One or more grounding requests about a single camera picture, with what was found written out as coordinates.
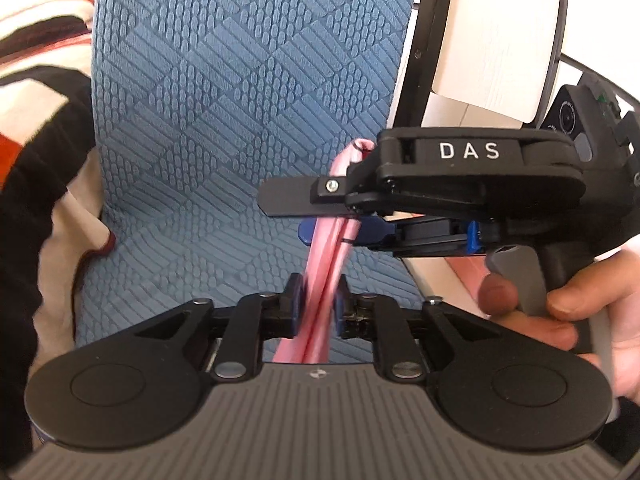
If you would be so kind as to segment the person's right hand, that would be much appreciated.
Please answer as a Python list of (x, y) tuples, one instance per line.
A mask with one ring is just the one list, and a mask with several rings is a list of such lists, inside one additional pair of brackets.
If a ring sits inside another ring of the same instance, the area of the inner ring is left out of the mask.
[(628, 248), (579, 271), (546, 300), (549, 315), (518, 310), (516, 287), (498, 274), (485, 276), (478, 307), (509, 330), (561, 350), (577, 344), (574, 323), (605, 310), (611, 322), (614, 393), (639, 401), (639, 255)]

